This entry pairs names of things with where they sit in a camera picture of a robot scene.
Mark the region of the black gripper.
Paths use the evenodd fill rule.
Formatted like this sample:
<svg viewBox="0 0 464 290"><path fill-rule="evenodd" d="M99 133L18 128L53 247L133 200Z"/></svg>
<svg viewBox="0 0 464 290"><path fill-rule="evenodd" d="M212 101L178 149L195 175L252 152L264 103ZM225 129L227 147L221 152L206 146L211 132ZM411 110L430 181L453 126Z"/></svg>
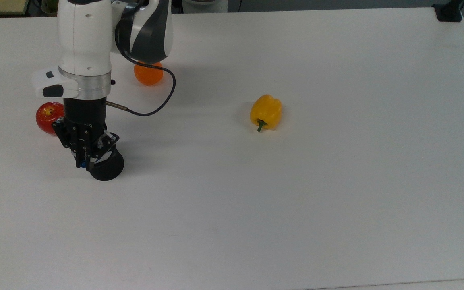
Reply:
<svg viewBox="0 0 464 290"><path fill-rule="evenodd" d="M87 170L103 165L117 154L118 135L107 131L106 98L98 100L63 100L64 117L52 123L63 147L70 149L77 168Z"/></svg>

